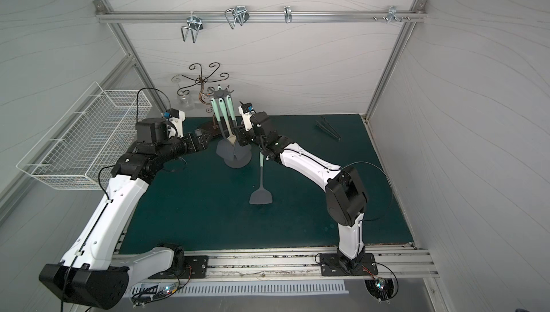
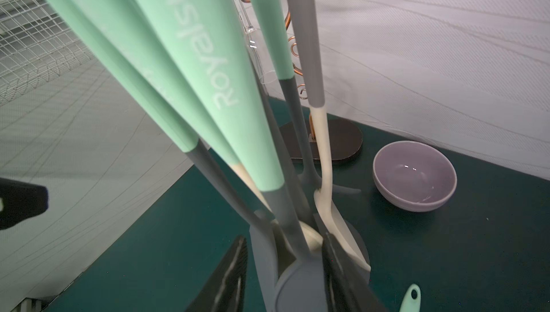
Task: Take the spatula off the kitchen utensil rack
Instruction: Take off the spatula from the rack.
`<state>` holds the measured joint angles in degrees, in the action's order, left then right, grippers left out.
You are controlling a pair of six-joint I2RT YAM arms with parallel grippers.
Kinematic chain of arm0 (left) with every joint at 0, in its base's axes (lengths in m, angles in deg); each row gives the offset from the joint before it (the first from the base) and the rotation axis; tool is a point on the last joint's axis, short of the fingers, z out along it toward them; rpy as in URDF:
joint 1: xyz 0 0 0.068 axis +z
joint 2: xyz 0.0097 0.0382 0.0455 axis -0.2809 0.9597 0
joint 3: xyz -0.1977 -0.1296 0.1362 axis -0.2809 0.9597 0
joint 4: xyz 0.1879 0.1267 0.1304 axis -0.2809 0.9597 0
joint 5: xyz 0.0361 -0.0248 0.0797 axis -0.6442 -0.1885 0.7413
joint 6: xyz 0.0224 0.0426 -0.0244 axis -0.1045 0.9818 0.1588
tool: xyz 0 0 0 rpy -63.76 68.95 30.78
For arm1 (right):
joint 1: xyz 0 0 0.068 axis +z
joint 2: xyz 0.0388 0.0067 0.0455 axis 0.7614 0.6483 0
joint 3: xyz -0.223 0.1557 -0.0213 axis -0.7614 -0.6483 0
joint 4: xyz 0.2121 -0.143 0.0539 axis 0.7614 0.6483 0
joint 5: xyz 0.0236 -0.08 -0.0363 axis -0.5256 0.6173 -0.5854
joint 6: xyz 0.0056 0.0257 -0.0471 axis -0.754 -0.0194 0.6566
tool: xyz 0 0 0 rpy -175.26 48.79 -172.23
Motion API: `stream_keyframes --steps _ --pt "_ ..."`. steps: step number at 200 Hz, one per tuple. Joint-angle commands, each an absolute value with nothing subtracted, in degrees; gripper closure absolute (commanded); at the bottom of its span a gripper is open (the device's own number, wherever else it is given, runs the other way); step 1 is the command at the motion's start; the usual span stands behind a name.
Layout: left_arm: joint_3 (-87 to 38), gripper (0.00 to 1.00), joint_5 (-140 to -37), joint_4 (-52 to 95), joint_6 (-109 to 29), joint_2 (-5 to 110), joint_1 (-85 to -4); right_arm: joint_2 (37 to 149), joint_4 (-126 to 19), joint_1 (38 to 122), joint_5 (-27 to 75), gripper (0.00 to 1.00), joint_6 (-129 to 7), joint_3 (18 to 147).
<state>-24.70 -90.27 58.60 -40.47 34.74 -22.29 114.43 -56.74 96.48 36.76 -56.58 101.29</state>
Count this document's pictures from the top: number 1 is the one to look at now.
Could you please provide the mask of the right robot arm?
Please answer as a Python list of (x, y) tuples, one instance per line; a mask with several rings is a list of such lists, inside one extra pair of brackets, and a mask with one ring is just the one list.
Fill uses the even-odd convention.
[(280, 135), (265, 112), (256, 112), (251, 104), (239, 107), (243, 126), (238, 140), (255, 144), (261, 161), (273, 161), (297, 171), (325, 193), (327, 211), (338, 224), (337, 247), (340, 265), (350, 271), (365, 256), (362, 220), (368, 194), (359, 172), (352, 166), (331, 164), (306, 151), (291, 138)]

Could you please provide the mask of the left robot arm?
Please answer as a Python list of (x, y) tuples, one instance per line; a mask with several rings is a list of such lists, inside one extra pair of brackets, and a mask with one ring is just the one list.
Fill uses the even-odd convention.
[(185, 133), (183, 122), (182, 113), (170, 110), (163, 117), (136, 123), (137, 140), (110, 166), (104, 196), (80, 236), (59, 263), (45, 265), (39, 275), (62, 303), (111, 309), (142, 280), (163, 272), (178, 278), (189, 271), (183, 247), (170, 243), (113, 263), (123, 229), (164, 165), (209, 146), (210, 132)]

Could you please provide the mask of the green handled grey spatula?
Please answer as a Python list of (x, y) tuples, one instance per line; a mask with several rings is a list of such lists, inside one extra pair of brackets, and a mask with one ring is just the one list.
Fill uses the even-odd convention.
[(260, 165), (260, 178), (259, 178), (259, 188), (255, 190), (250, 198), (250, 205), (269, 205), (273, 203), (272, 193), (270, 193), (264, 187), (264, 155), (259, 154), (259, 165)]

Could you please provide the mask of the green handled grey turner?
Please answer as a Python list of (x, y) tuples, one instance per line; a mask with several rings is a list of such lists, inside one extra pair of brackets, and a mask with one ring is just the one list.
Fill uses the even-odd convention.
[(215, 117), (216, 117), (216, 122), (219, 126), (219, 129), (220, 129), (220, 133), (223, 137), (223, 139), (218, 143), (217, 145), (217, 148), (216, 148), (216, 154), (223, 158), (224, 160), (232, 160), (233, 158), (233, 147), (230, 143), (230, 141), (228, 140), (225, 132), (223, 131), (223, 126), (222, 126), (222, 116), (221, 116), (221, 110), (220, 110), (220, 104), (218, 103), (218, 100), (214, 97), (211, 98), (211, 105), (212, 105), (212, 108), (213, 108), (213, 111), (214, 111), (214, 114), (215, 114)]

